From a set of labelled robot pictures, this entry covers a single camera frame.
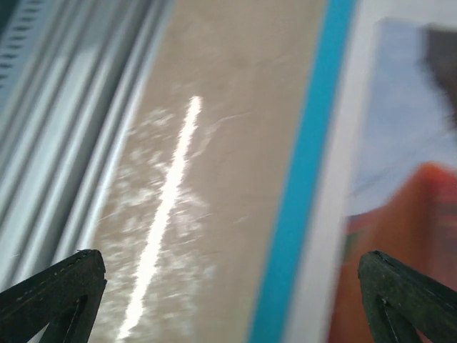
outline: orange object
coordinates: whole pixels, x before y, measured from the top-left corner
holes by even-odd
[[[451,288],[457,287],[457,178],[443,166],[421,165],[392,199],[370,216],[352,245],[336,292],[329,342],[372,342],[357,267],[381,250]]]

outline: blue fabric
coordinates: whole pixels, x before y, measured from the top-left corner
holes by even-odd
[[[355,3],[356,0],[328,3],[250,343],[279,343],[283,336]]]

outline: white border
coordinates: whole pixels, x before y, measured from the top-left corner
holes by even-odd
[[[325,342],[344,243],[347,194],[384,19],[457,27],[455,0],[359,0],[329,128],[320,187],[296,278],[284,342]]]

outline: blue tape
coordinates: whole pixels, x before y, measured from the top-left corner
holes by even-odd
[[[328,3],[250,343],[279,343],[283,336],[355,3]]]

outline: beige surface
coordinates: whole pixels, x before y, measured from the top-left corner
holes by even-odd
[[[322,9],[177,1],[94,242],[92,342],[246,340]]]

